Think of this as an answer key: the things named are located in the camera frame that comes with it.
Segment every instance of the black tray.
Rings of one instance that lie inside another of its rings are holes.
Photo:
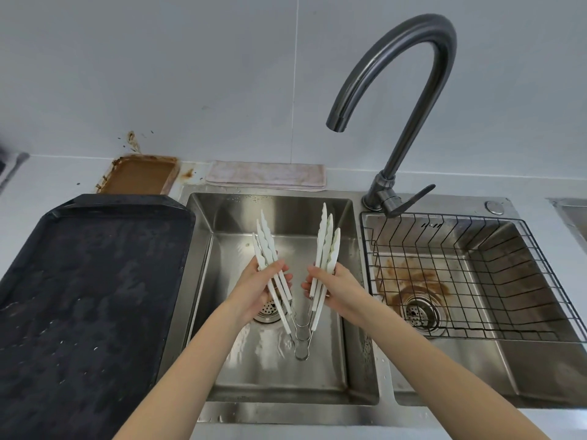
[[[45,214],[0,281],[0,438],[111,438],[155,384],[195,224],[160,195]]]

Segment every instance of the white countertop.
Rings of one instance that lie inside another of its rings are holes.
[[[42,214],[94,186],[106,172],[109,159],[32,156],[18,170],[0,195],[0,275],[3,275],[25,243]],[[180,174],[192,169],[187,180],[178,180],[170,196],[179,197],[182,184],[201,182],[206,163],[184,163]],[[364,191],[375,172],[329,169],[328,189]],[[466,196],[504,196],[512,201],[526,221],[538,245],[583,321],[587,321],[587,253],[546,198],[585,198],[587,180],[490,177],[429,173],[398,173],[396,191],[415,192],[427,184],[434,193]],[[587,411],[524,409],[547,435],[554,439],[587,439]],[[200,423],[194,436],[205,438],[279,438],[299,440],[321,436],[374,439],[448,439],[442,429],[398,429],[382,427],[303,427],[273,425],[221,425]]]

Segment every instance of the metal wire grid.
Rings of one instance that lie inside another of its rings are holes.
[[[363,213],[361,225],[371,294],[425,335],[587,342],[587,328],[524,221]],[[435,313],[414,308],[426,300]]]

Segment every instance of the gooseneck faucet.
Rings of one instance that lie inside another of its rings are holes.
[[[327,120],[328,128],[343,132],[357,103],[375,77],[403,51],[424,42],[431,43],[434,48],[434,63],[428,82],[385,168],[377,174],[369,191],[363,196],[365,207],[372,211],[383,209],[388,218],[399,216],[436,186],[427,186],[405,203],[393,191],[397,169],[449,78],[457,51],[457,33],[452,23],[442,15],[424,14],[391,29],[367,51],[352,70],[342,85]]]

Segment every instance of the person's left hand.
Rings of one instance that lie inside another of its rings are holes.
[[[267,289],[267,283],[280,270],[287,272],[289,267],[285,265],[283,259],[275,261],[267,268],[257,271],[259,264],[257,259],[253,259],[248,263],[241,273],[237,284],[232,289],[230,295],[226,298],[226,302],[234,306],[237,312],[239,324],[244,327],[257,315],[263,306],[271,301],[271,295]],[[291,288],[291,280],[294,276],[290,273],[285,274],[285,280],[288,287]]]

